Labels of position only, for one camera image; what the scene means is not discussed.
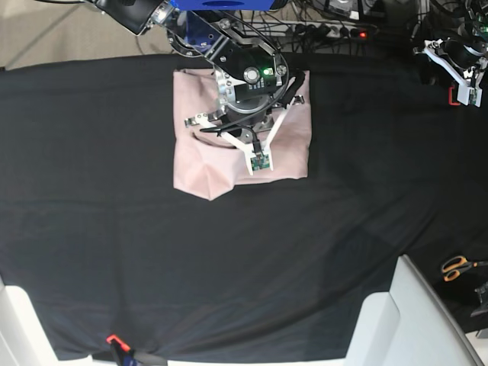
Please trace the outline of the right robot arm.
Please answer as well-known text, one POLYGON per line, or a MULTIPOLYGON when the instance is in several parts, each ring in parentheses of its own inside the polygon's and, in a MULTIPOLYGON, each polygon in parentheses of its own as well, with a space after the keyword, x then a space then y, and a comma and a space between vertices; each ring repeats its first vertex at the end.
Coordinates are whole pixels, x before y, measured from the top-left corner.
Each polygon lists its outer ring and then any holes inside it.
POLYGON ((213 67, 217 109, 185 120, 214 133, 245 156, 249 173, 274 167, 271 143, 297 94, 304 72, 294 71, 281 50, 259 30, 228 11, 186 11, 174 1, 93 1, 132 34, 165 28, 172 49, 185 57, 202 57, 213 67), (247 36, 242 29, 253 30, 247 36))

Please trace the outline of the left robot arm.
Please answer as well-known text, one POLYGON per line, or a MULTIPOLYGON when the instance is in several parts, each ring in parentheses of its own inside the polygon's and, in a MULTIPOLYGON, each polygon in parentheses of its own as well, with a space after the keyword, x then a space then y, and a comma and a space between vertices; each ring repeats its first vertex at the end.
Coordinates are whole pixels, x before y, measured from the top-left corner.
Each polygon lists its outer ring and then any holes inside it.
POLYGON ((420 1, 418 21, 410 36, 413 53, 431 69, 450 78, 450 106, 480 107, 483 78, 487 74, 487 2, 420 1))

